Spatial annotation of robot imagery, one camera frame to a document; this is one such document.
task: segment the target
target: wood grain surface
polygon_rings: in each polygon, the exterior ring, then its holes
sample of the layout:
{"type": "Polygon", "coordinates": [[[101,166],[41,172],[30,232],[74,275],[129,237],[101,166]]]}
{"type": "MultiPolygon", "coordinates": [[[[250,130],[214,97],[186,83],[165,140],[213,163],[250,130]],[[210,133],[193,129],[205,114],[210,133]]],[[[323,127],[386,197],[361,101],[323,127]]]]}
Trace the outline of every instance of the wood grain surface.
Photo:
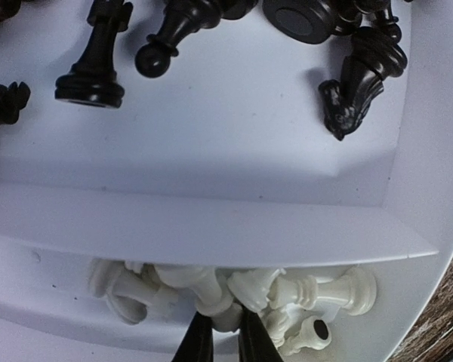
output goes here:
{"type": "Polygon", "coordinates": [[[453,260],[430,303],[389,362],[445,362],[453,356],[453,260]]]}

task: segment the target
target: brown surface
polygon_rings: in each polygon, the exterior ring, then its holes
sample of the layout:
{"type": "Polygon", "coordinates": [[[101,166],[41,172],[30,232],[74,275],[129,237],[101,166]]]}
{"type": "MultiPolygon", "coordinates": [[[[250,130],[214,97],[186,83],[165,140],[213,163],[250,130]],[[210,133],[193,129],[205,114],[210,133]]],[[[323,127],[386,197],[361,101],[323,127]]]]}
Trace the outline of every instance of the brown surface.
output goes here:
{"type": "Polygon", "coordinates": [[[453,354],[453,261],[430,303],[389,362],[443,362],[453,354]]]}

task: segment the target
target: white plastic container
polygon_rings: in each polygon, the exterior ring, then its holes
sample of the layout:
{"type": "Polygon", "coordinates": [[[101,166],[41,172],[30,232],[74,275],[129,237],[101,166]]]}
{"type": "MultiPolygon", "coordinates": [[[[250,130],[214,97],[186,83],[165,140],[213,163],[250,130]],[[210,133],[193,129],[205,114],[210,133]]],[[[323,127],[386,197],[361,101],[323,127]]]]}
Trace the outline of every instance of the white plastic container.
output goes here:
{"type": "MultiPolygon", "coordinates": [[[[192,35],[147,80],[133,56],[162,1],[136,3],[116,43],[119,111],[53,98],[87,42],[88,2],[24,4],[0,28],[0,83],[32,88],[0,128],[0,318],[49,333],[0,319],[0,360],[171,359],[191,302],[174,323],[123,326],[88,297],[93,257],[332,276],[347,267],[311,268],[368,263],[377,303],[340,314],[325,353],[385,360],[453,254],[453,0],[393,4],[409,70],[342,143],[316,86],[339,76],[346,39],[295,42],[258,8],[192,35]]],[[[217,341],[216,360],[236,360],[235,339],[217,341]]]]}

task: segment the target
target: white tray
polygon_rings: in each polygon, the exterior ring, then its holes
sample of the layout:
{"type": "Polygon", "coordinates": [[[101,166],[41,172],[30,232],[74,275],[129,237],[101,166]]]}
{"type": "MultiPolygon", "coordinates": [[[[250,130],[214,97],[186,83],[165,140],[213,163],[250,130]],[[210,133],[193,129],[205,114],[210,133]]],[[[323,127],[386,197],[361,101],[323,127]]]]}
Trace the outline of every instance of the white tray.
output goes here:
{"type": "MultiPolygon", "coordinates": [[[[453,254],[453,1],[414,2],[412,18],[411,5],[395,2],[409,73],[386,81],[365,123],[342,143],[324,129],[316,93],[319,82],[338,77],[341,55],[349,53],[342,41],[290,41],[257,10],[192,35],[168,74],[150,81],[136,73],[132,56],[157,28],[158,8],[136,3],[131,30],[117,43],[127,92],[117,112],[53,99],[55,79],[91,31],[88,2],[24,4],[0,29],[0,82],[24,80],[33,92],[20,123],[0,129],[0,317],[148,352],[0,327],[24,353],[31,340],[43,341],[40,362],[52,345],[70,351],[55,354],[59,362],[95,360],[87,357],[94,348],[101,360],[167,360],[171,353],[134,344],[151,333],[147,327],[126,332],[106,319],[94,330],[83,319],[89,304],[75,313],[70,290],[50,285],[34,293],[38,287],[19,277],[48,285],[72,276],[55,265],[87,256],[222,266],[385,261],[367,265],[380,285],[373,312],[341,315],[331,350],[335,361],[386,359],[453,254]],[[156,15],[144,19],[148,11],[156,15]],[[33,258],[15,263],[14,248],[44,260],[44,253],[59,256],[28,269],[33,258]]],[[[93,315],[101,308],[92,307],[93,315]]],[[[183,332],[167,331],[171,338],[183,332]]],[[[22,361],[8,350],[9,358],[0,349],[0,360],[22,361]]]]}

